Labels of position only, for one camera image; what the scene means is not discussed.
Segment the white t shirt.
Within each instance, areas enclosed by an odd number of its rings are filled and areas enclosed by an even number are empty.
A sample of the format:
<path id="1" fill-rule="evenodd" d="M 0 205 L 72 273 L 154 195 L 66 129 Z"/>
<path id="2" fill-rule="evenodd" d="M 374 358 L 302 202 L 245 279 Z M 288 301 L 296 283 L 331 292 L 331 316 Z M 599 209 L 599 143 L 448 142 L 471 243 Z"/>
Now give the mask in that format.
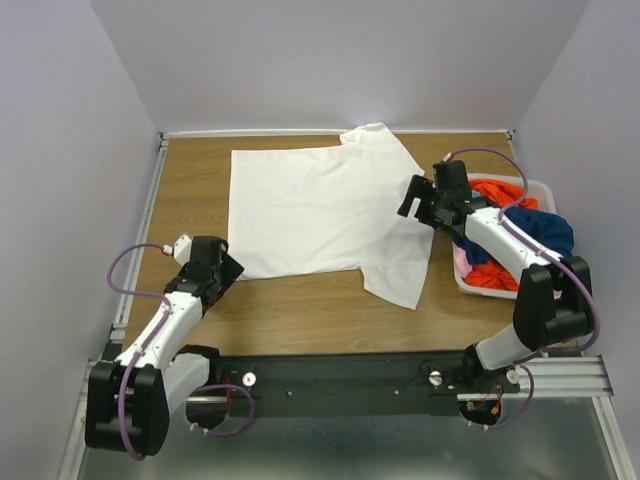
<path id="1" fill-rule="evenodd" d="M 229 252 L 245 280 L 359 270 L 366 291 L 414 310 L 434 231 L 397 210 L 423 173 L 382 123 L 341 134 L 337 146 L 235 150 Z"/>

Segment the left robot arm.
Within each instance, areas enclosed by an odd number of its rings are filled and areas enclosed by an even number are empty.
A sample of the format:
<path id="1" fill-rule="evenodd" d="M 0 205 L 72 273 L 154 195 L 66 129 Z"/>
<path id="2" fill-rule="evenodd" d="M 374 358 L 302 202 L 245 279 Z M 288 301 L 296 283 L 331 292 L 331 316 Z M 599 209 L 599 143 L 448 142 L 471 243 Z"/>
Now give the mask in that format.
<path id="1" fill-rule="evenodd" d="M 183 343 L 244 271 L 227 241 L 184 234 L 158 249 L 179 272 L 162 292 L 146 294 L 159 307 L 137 339 L 115 359 L 98 361 L 88 378 L 86 446 L 136 461 L 159 452 L 172 414 L 195 392 L 232 391 L 255 404 L 245 387 L 222 380 L 216 349 Z"/>

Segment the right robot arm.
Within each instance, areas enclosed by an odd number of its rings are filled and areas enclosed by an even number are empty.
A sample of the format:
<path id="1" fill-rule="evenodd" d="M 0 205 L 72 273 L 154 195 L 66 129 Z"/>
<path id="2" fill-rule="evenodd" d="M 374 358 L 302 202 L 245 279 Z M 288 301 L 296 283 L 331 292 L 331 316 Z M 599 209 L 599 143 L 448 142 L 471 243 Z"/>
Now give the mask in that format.
<path id="1" fill-rule="evenodd" d="M 594 342 L 600 319 L 588 263 L 544 246 L 516 226 L 505 208 L 473 195 L 462 161 L 443 161 L 433 169 L 431 179 L 412 176 L 399 215 L 479 245 L 519 286 L 511 324 L 464 351 L 462 384 L 480 392 L 498 373 L 546 348 L 582 337 Z"/>

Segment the orange t shirt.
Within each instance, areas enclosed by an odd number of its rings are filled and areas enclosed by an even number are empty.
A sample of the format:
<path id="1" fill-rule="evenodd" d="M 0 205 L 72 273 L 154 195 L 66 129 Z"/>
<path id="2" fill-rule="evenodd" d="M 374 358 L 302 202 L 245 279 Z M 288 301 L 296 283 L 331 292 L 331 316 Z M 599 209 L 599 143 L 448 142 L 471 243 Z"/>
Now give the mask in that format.
<path id="1" fill-rule="evenodd" d="M 518 200 L 524 192 L 521 185 L 497 178 L 472 178 L 469 184 L 474 194 L 487 197 L 499 207 Z M 535 198 L 525 197 L 506 214 L 515 225 L 534 237 L 537 235 L 537 227 L 534 224 L 538 206 Z M 468 285 L 510 292 L 518 290 L 518 281 L 483 248 L 467 238 L 459 240 L 458 245 L 465 250 L 466 262 L 470 266 L 469 272 L 464 277 Z"/>

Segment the pink t shirt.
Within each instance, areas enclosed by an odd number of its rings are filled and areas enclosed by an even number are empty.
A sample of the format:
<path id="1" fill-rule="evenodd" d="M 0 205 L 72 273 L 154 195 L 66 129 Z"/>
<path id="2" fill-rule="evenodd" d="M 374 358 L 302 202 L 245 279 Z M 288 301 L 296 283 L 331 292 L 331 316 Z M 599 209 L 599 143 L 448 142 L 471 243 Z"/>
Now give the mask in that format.
<path id="1" fill-rule="evenodd" d="M 454 246 L 453 259 L 459 275 L 466 278 L 473 270 L 473 266 L 467 260 L 466 251 L 461 247 Z"/>

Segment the white plastic laundry basket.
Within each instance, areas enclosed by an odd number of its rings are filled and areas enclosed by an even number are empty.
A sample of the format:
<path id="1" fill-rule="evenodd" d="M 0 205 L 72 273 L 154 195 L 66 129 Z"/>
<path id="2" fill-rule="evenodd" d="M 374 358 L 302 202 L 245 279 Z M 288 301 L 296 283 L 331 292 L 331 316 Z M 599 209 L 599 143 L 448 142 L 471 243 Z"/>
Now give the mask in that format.
<path id="1" fill-rule="evenodd" d="M 481 193 L 481 190 L 484 186 L 492 187 L 494 183 L 496 183 L 497 191 L 504 192 L 509 198 L 511 194 L 508 193 L 508 188 L 502 189 L 501 184 L 509 185 L 510 187 L 516 187 L 521 190 L 524 183 L 523 180 L 517 176 L 505 176 L 505 175 L 495 175 L 495 174 L 487 174 L 487 173 L 469 173 L 468 174 L 469 183 L 476 182 L 480 185 L 478 190 Z M 536 206 L 533 206 L 534 210 L 545 212 L 548 214 L 556 214 L 556 206 L 553 198 L 553 194 L 551 189 L 542 182 L 529 180 L 528 181 L 528 190 L 527 190 L 527 198 L 521 202 L 521 206 L 524 207 L 525 203 L 531 199 L 537 203 Z M 458 246 L 456 242 L 452 243 L 452 248 L 454 246 Z M 482 273 L 478 279 L 481 280 L 481 283 L 476 285 L 472 283 L 468 283 L 470 275 L 475 276 L 475 272 L 480 272 L 481 268 L 473 266 L 473 270 L 469 273 L 466 278 L 462 278 L 457 271 L 457 268 L 453 259 L 453 275 L 455 282 L 458 286 L 458 289 L 464 294 L 470 295 L 482 295 L 488 297 L 495 298 L 503 298 L 503 299 L 516 299 L 516 291 L 511 290 L 507 287 L 507 284 L 504 282 L 502 275 L 506 272 L 504 268 L 500 271 L 491 269 L 489 272 L 489 276 L 486 276 Z"/>

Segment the navy blue t shirt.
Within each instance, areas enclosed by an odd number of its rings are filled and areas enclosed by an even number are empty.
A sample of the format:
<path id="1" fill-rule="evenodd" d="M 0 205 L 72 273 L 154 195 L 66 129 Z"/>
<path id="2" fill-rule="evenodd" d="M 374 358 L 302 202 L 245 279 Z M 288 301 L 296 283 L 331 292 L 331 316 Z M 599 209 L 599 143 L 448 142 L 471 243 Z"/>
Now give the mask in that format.
<path id="1" fill-rule="evenodd" d="M 467 216 L 464 233 L 454 232 L 452 241 L 458 244 L 467 238 L 511 273 L 534 264 L 547 265 L 547 256 L 559 260 L 573 255 L 574 232 L 562 217 L 536 211 L 537 235 L 531 237 L 508 218 L 509 209 L 486 207 Z"/>

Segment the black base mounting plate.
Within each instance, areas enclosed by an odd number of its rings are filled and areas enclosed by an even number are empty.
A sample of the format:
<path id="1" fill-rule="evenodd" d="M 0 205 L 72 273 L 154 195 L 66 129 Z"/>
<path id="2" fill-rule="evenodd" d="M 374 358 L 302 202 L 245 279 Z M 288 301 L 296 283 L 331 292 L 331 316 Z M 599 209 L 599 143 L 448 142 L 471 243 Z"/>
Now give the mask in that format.
<path id="1" fill-rule="evenodd" d="M 505 368 L 482 372 L 457 350 L 223 356 L 216 366 L 216 382 L 246 391 L 193 394 L 186 415 L 207 427 L 247 416 L 456 416 L 467 401 L 487 411 L 520 390 Z"/>

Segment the aluminium table frame rail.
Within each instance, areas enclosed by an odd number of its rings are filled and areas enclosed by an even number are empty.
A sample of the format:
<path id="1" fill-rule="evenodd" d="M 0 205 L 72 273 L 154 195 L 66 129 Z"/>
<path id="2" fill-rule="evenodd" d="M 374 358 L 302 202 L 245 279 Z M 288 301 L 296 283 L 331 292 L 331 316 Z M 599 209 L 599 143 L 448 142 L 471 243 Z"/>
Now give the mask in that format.
<path id="1" fill-rule="evenodd" d="M 166 132 L 160 132 L 158 137 L 158 149 L 152 163 L 153 169 L 151 173 L 151 180 L 144 197 L 142 213 L 139 216 L 138 229 L 133 240 L 134 244 L 142 243 L 147 240 L 152 212 L 157 198 L 162 170 L 165 164 L 169 135 Z M 74 420 L 64 451 L 63 460 L 57 475 L 58 479 L 79 479 L 81 476 L 81 467 L 86 451 L 85 429 L 89 375 L 99 360 L 111 360 L 119 354 L 124 342 L 124 334 L 126 333 L 126 327 L 128 325 L 133 303 L 133 299 L 131 297 L 127 297 L 122 294 L 118 295 L 117 300 L 118 302 L 115 314 L 109 328 L 105 344 L 103 345 L 103 349 L 95 359 L 89 359 L 86 365 Z"/>

